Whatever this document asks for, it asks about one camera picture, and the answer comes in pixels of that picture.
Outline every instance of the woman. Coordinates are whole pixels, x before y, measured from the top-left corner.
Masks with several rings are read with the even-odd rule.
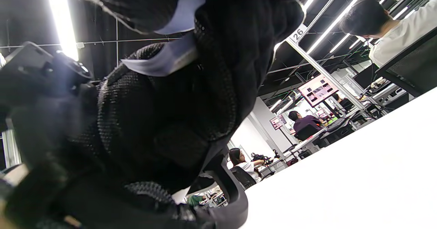
[[[233,148],[229,151],[229,159],[231,159],[232,164],[239,166],[246,173],[248,173],[257,183],[261,181],[261,173],[256,170],[256,166],[264,165],[264,160],[257,160],[254,162],[246,162],[242,151],[239,148]]]

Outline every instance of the white fabric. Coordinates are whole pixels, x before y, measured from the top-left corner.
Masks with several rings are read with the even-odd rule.
[[[381,67],[436,27],[437,0],[431,0],[385,34],[369,57]]]
[[[256,173],[255,170],[254,170],[255,166],[254,166],[253,162],[243,162],[243,163],[238,164],[237,166],[239,166],[244,171],[246,171],[246,173],[250,174],[250,176],[257,183],[259,183],[261,181],[261,178],[259,177],[258,173]]]

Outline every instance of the computer screen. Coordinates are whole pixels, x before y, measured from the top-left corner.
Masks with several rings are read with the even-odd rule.
[[[298,90],[312,107],[317,106],[332,94],[338,92],[338,88],[323,75],[306,82]]]
[[[372,63],[372,65],[365,68],[354,77],[354,80],[363,88],[367,88],[375,80],[375,72],[379,67]]]

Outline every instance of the metal frame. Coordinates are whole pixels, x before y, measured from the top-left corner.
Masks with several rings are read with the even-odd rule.
[[[317,16],[312,20],[312,22],[309,24],[309,26],[306,28],[306,30],[303,32],[303,34],[299,37],[298,42],[299,43],[305,35],[308,34],[309,30],[315,25],[315,23],[322,17],[322,15],[325,13],[325,11],[331,6],[331,4],[334,2],[334,0],[329,0],[328,3],[323,7],[323,9],[317,14]]]
[[[338,82],[334,77],[326,71],[320,64],[318,64],[306,51],[304,51],[298,44],[286,39],[287,43],[293,47],[301,56],[307,60],[318,72],[324,75],[328,80],[330,80],[341,93],[345,94],[345,96],[351,101],[352,104],[355,105],[360,110],[365,111],[366,108],[352,95],[348,90],[346,90],[340,82]]]

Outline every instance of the metal pole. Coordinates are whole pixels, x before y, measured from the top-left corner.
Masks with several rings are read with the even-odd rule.
[[[296,72],[295,75],[296,75],[296,77],[297,77],[298,79],[300,79],[300,81],[302,81],[303,83],[306,82],[306,80],[302,77],[302,75],[300,75],[300,73]]]
[[[331,6],[331,4],[334,2],[334,0],[329,0],[328,3],[323,7],[323,9],[317,14],[317,16],[312,20],[312,22],[309,24],[308,28],[303,32],[303,34],[299,37],[298,42],[299,43],[305,35],[308,34],[309,30],[315,25],[315,23],[322,17],[322,15],[325,13],[325,11]]]
[[[341,56],[332,56],[330,58],[318,60],[317,62],[323,62],[323,61],[328,61],[328,60],[331,60],[331,59],[337,59],[337,58],[345,57],[345,56],[348,56],[348,55],[349,54],[345,54],[345,55],[341,55]],[[309,64],[310,64],[309,62],[308,63],[302,63],[302,64],[294,65],[294,66],[291,66],[291,67],[286,67],[286,68],[281,68],[281,69],[278,69],[278,70],[269,71],[267,74],[269,75],[271,73],[281,72],[281,71],[284,71],[284,70],[289,70],[289,69],[292,69],[292,68],[297,68],[297,67],[301,67],[301,66],[305,66],[305,65],[309,65]]]
[[[117,64],[118,64],[118,18],[115,19],[115,47],[117,50]]]
[[[15,141],[14,131],[7,130],[2,133],[4,159],[6,168],[22,163],[20,152],[18,151],[17,142]]]
[[[301,56],[307,60],[319,73],[324,75],[328,80],[330,80],[345,96],[360,110],[365,110],[366,108],[352,95],[348,90],[346,90],[340,82],[338,82],[328,71],[326,71],[320,64],[318,64],[306,51],[304,51],[298,44],[286,39],[287,43],[291,45]]]

